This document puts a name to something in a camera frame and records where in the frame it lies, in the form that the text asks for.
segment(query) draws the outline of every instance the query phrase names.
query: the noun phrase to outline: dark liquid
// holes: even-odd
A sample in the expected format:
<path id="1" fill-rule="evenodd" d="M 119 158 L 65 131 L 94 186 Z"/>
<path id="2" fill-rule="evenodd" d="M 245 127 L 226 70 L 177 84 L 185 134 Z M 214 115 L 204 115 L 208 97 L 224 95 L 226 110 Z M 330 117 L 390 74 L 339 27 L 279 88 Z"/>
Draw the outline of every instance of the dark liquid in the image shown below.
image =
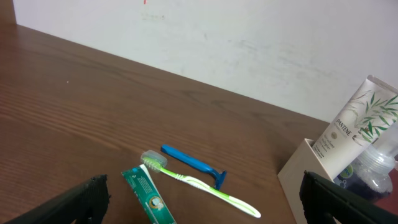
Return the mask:
<path id="1" fill-rule="evenodd" d="M 368 200 L 372 203 L 377 202 L 379 199 L 387 197 L 388 195 L 391 194 L 391 192 L 380 193 L 373 190 L 372 188 L 369 187 L 368 184 L 366 184 L 362 179 L 360 179 L 355 174 L 355 172 L 348 179 L 344 179 L 340 177 L 340 175 L 338 176 L 338 178 L 340 181 L 344 180 L 347 181 L 345 189 L 349 190 L 352 193 L 355 193 L 356 195 L 361 196 L 365 200 Z"/>

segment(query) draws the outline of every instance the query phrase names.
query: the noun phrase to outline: white box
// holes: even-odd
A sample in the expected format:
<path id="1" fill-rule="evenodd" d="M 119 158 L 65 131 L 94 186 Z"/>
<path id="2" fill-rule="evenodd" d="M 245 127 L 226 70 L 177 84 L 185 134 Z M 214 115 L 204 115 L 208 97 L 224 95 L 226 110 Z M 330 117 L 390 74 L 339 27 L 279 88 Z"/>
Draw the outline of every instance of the white box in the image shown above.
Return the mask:
<path id="1" fill-rule="evenodd" d="M 280 184 L 282 185 L 290 209 L 292 209 L 294 218 L 298 224 L 307 223 L 299 195 L 301 183 L 304 178 L 304 171 L 315 172 L 333 181 L 322 166 L 317 155 L 312 151 L 311 145 L 313 143 L 313 140 L 304 139 L 278 174 Z"/>

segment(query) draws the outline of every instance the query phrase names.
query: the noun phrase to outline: pantene tube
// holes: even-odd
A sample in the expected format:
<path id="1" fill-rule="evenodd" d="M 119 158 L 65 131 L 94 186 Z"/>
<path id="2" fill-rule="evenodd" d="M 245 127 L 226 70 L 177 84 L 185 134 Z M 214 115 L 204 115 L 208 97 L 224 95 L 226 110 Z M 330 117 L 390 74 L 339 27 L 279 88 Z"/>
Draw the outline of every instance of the pantene tube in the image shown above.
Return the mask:
<path id="1" fill-rule="evenodd" d="M 370 75 L 312 146 L 334 179 L 398 119 L 398 90 Z"/>

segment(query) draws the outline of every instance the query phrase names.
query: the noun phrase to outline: green toothpaste tube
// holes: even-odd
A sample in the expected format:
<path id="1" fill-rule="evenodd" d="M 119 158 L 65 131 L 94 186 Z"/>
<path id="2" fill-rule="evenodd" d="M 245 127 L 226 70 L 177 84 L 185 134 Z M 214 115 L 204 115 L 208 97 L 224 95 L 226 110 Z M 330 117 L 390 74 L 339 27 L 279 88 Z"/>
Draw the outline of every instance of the green toothpaste tube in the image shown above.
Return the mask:
<path id="1" fill-rule="evenodd" d="M 176 224 L 144 164 L 122 172 L 153 224 Z"/>

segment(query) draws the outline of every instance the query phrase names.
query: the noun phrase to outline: blue razor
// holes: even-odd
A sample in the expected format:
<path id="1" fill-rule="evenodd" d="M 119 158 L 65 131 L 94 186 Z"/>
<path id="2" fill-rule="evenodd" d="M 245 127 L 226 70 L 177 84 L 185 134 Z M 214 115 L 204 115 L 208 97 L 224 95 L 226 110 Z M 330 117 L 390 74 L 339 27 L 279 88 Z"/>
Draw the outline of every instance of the blue razor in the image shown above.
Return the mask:
<path id="1" fill-rule="evenodd" d="M 210 174 L 216 180 L 215 189 L 219 190 L 221 188 L 221 185 L 223 184 L 225 179 L 226 171 L 223 171 L 222 173 L 219 174 L 217 170 L 211 168 L 209 165 L 205 164 L 204 162 L 201 162 L 193 157 L 190 157 L 168 145 L 163 145 L 161 151 L 171 157 L 178 159 L 181 162 L 184 162 L 185 164 L 190 165 L 191 167 L 199 171 Z"/>

